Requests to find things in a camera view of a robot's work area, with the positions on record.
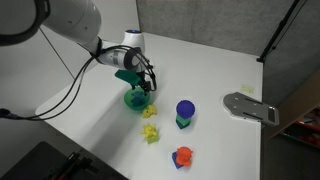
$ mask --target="floor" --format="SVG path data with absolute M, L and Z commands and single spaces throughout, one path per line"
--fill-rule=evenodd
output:
M 278 135 L 264 142 L 261 180 L 319 180 L 320 149 Z

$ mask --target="black object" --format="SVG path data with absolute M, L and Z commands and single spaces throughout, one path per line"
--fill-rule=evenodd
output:
M 282 19 L 282 21 L 280 21 L 279 26 L 277 28 L 277 30 L 275 31 L 275 33 L 273 34 L 272 38 L 270 39 L 270 41 L 268 42 L 266 48 L 263 50 L 261 56 L 257 59 L 258 62 L 262 62 L 265 63 L 266 61 L 266 56 L 268 55 L 268 53 L 270 52 L 270 49 L 272 47 L 272 45 L 274 44 L 274 42 L 277 40 L 277 38 L 279 37 L 281 31 L 283 30 L 283 28 L 286 26 L 292 12 L 294 11 L 294 9 L 297 7 L 297 4 L 299 3 L 300 0 L 295 0 L 290 9 L 288 10 L 287 14 L 285 15 L 285 17 Z
M 50 15 L 50 3 L 48 0 L 34 0 L 34 4 L 36 7 L 36 17 L 32 25 L 24 32 L 18 34 L 0 34 L 0 46 L 24 42 L 36 34 L 42 22 Z
M 67 157 L 50 146 L 48 143 L 41 142 L 0 179 L 51 180 L 58 172 L 61 165 L 67 160 Z M 70 178 L 70 180 L 94 179 L 94 176 L 86 173 L 84 170 L 79 170 L 76 174 L 75 177 Z
M 93 163 L 85 157 L 80 160 L 79 153 L 67 158 L 48 143 L 40 142 L 0 180 L 128 180 L 106 164 L 98 169 Z

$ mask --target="black cable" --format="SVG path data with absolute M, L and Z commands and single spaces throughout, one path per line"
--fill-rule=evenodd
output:
M 292 21 L 290 22 L 290 24 L 288 25 L 288 27 L 286 28 L 286 30 L 283 32 L 282 36 L 279 38 L 279 40 L 277 41 L 277 43 L 275 43 L 274 46 L 272 46 L 271 50 L 268 52 L 268 54 L 266 55 L 266 58 L 268 57 L 268 55 L 273 52 L 275 49 L 277 49 L 277 46 L 279 45 L 279 43 L 281 42 L 281 40 L 283 39 L 283 37 L 287 34 L 287 31 L 289 30 L 289 28 L 291 27 L 292 23 L 294 22 L 294 20 L 296 19 L 296 17 L 298 16 L 298 14 L 300 13 L 301 9 L 304 7 L 304 5 L 307 3 L 308 0 L 305 0 L 303 2 L 303 4 L 301 5 L 301 7 L 299 8 L 299 10 L 297 11 L 297 13 L 295 14 L 295 16 L 292 18 Z
M 93 61 L 93 59 L 95 59 L 94 57 L 91 57 L 83 66 L 83 69 L 81 68 L 81 71 L 79 72 L 81 74 L 81 79 L 80 79 L 80 82 L 79 82 L 79 85 L 78 85 L 78 88 L 77 88 L 77 92 L 76 94 L 74 95 L 72 101 L 69 103 L 69 105 L 64 108 L 62 111 L 60 111 L 59 113 L 51 116 L 51 117 L 47 117 L 47 118 L 39 118 L 40 116 L 44 115 L 44 114 L 47 114 L 47 113 L 42 113 L 42 115 L 37 115 L 37 118 L 24 118 L 24 117 L 21 117 L 22 119 L 25 119 L 25 120 L 30 120 L 30 121 L 45 121 L 45 120 L 49 120 L 49 119 L 52 119 L 52 118 L 55 118 L 57 116 L 59 116 L 60 114 L 64 113 L 66 110 L 68 110 L 71 105 L 73 104 L 73 102 L 76 100 L 76 98 L 78 97 L 78 94 L 79 94 L 79 91 L 80 91 L 80 88 L 81 88 L 81 84 L 82 84 L 82 80 L 83 80 L 83 76 L 86 72 L 86 69 L 88 68 L 88 66 L 90 65 L 90 63 Z
M 72 101 L 69 103 L 69 105 L 67 107 L 65 107 L 62 111 L 60 111 L 59 113 L 53 115 L 53 116 L 50 116 L 50 117 L 47 117 L 47 118 L 38 118 L 38 119 L 26 119 L 26 120 L 29 120 L 29 121 L 45 121 L 45 120 L 49 120 L 49 119 L 53 119 L 57 116 L 59 116 L 60 114 L 64 113 L 66 110 L 68 110 L 71 105 L 73 104 L 73 102 L 76 100 L 76 98 L 78 97 L 78 94 L 79 94 L 79 91 L 80 91 L 80 88 L 81 88 L 81 83 L 82 83 L 82 80 L 83 80 L 83 76 L 86 72 L 86 69 L 88 68 L 88 66 L 90 65 L 90 63 L 92 62 L 92 60 L 94 59 L 94 57 L 91 57 L 88 61 L 88 63 L 86 63 L 86 66 L 85 68 L 83 69 L 82 71 L 82 76 L 81 76 L 81 79 L 80 79 L 80 82 L 79 82 L 79 85 L 78 85 L 78 88 L 77 88 L 77 92 L 76 94 L 74 95 Z
M 155 81 L 155 74 L 152 70 L 152 67 L 149 63 L 149 60 L 138 50 L 130 47 L 130 46 L 125 46 L 125 45 L 119 45 L 119 46 L 113 46 L 113 47 L 110 47 L 110 48 L 107 48 L 105 50 L 103 50 L 102 53 L 105 53 L 109 50 L 112 50 L 112 49 L 122 49 L 122 50 L 125 50 L 127 52 L 130 52 L 128 51 L 128 49 L 132 49 L 133 51 L 135 51 L 137 54 L 139 54 L 141 56 L 141 58 L 144 59 L 144 61 L 137 55 L 137 54 L 133 54 L 135 57 L 137 57 L 140 61 L 140 63 L 142 63 L 146 70 L 148 71 L 148 73 L 146 73 L 147 75 L 149 75 L 152 79 L 152 82 L 153 82 L 153 85 L 154 85 L 154 89 L 151 89 L 151 91 L 155 91 L 157 89 L 157 85 L 156 85 L 156 81 Z M 46 112 L 43 112 L 39 115 L 35 115 L 35 116 L 29 116 L 29 117 L 22 117 L 22 116 L 18 116 L 18 115 L 15 115 L 15 114 L 10 114 L 10 116 L 6 116 L 4 118 L 7 118 L 7 119 L 12 119 L 12 120 L 29 120 L 29 121 L 45 121 L 45 120 L 49 120 L 49 119 L 52 119 L 52 118 L 55 118 L 57 116 L 59 116 L 60 114 L 64 113 L 66 110 L 68 110 L 70 108 L 70 106 L 73 104 L 73 102 L 76 100 L 77 96 L 78 96 L 78 93 L 80 91 L 80 88 L 81 88 L 81 84 L 82 84 L 82 80 L 83 80 L 83 76 L 86 72 L 86 69 L 88 68 L 88 66 L 90 65 L 90 63 L 95 59 L 94 56 L 90 57 L 90 59 L 88 59 L 88 61 L 82 66 L 82 68 L 80 69 L 80 71 L 78 72 L 77 76 L 75 77 L 70 89 L 68 90 L 67 94 L 62 98 L 62 100 L 60 100 L 60 102 L 58 104 L 56 104 L 54 107 L 52 107 L 51 109 L 49 109 L 48 111 Z M 77 80 L 79 79 L 81 75 L 81 79 L 80 79 L 80 82 L 79 82 L 79 85 L 78 85 L 78 88 L 77 88 L 77 91 L 76 91 L 76 94 L 74 95 L 72 101 L 68 104 L 68 106 L 66 108 L 64 108 L 62 111 L 60 111 L 59 113 L 51 116 L 51 117 L 47 117 L 47 118 L 41 118 L 41 116 L 43 115 L 46 115 L 48 113 L 50 113 L 51 111 L 53 111 L 54 109 L 56 109 L 58 106 L 60 106 L 65 100 L 66 98 L 70 95 L 71 91 L 73 90 L 74 88 L 74 85 L 75 83 L 77 82 Z
M 33 118 L 38 118 L 38 117 L 40 117 L 40 116 L 43 116 L 43 115 L 45 115 L 45 114 L 48 114 L 49 112 L 53 111 L 53 110 L 56 109 L 58 106 L 60 106 L 60 104 L 62 104 L 62 103 L 65 101 L 65 99 L 69 96 L 69 94 L 71 93 L 74 85 L 76 84 L 76 82 L 77 82 L 79 76 L 81 75 L 81 73 L 83 72 L 83 70 L 92 62 L 93 59 L 94 59 L 94 57 L 90 57 L 90 59 L 82 66 L 82 68 L 81 68 L 80 71 L 78 72 L 76 78 L 74 79 L 74 81 L 73 81 L 73 83 L 72 83 L 69 91 L 67 92 L 67 94 L 62 98 L 62 100 L 61 100 L 58 104 L 56 104 L 54 107 L 52 107 L 52 108 L 49 109 L 48 111 L 43 112 L 43 113 L 41 113 L 41 114 L 39 114 L 39 115 L 30 116 L 30 117 L 21 117 L 21 119 L 33 119 Z
M 135 57 L 137 57 L 137 58 L 139 59 L 140 63 L 142 63 L 142 64 L 145 66 L 146 70 L 147 70 L 148 73 L 149 73 L 148 75 L 150 76 L 150 78 L 151 78 L 151 80 L 152 80 L 152 83 L 153 83 L 153 86 L 154 86 L 154 88 L 151 89 L 151 91 L 156 91 L 156 89 L 157 89 L 157 83 L 156 83 L 156 81 L 155 81 L 155 74 L 154 74 L 152 68 L 150 68 L 150 67 L 152 67 L 152 66 L 151 66 L 150 63 L 149 63 L 149 60 L 148 60 L 140 51 L 138 51 L 137 49 L 135 49 L 135 48 L 133 48 L 133 47 L 130 47 L 130 46 L 118 45 L 118 46 L 112 46 L 112 47 L 109 47 L 109 48 L 107 48 L 107 49 L 104 49 L 104 50 L 102 51 L 102 53 L 105 53 L 105 52 L 110 51 L 110 50 L 115 50 L 115 49 L 126 50 L 127 52 L 130 53 L 130 51 L 128 51 L 128 49 L 126 49 L 126 48 L 128 48 L 129 50 L 135 51 L 137 54 L 139 54 L 139 55 L 145 60 L 145 61 L 143 61 L 139 56 L 137 56 L 136 54 L 133 54 Z

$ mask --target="green block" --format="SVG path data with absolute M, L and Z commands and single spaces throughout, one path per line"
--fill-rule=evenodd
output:
M 157 141 L 159 141 L 159 134 L 157 133 L 157 135 L 156 136 L 153 136 L 153 137 L 151 137 L 151 138 L 147 138 L 147 141 L 148 141 L 148 144 L 151 144 L 151 143 L 154 143 L 154 142 L 157 142 Z
M 191 118 L 187 118 L 187 119 L 183 119 L 181 116 L 177 115 L 176 117 L 177 121 L 179 121 L 180 124 L 182 124 L 183 126 L 185 126 L 186 124 L 188 124 L 189 122 L 191 122 Z

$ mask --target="gray wall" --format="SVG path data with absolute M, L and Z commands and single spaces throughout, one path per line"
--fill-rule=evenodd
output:
M 145 32 L 260 55 L 293 0 L 137 0 Z M 277 105 L 320 66 L 320 1 L 309 0 L 264 68 Z

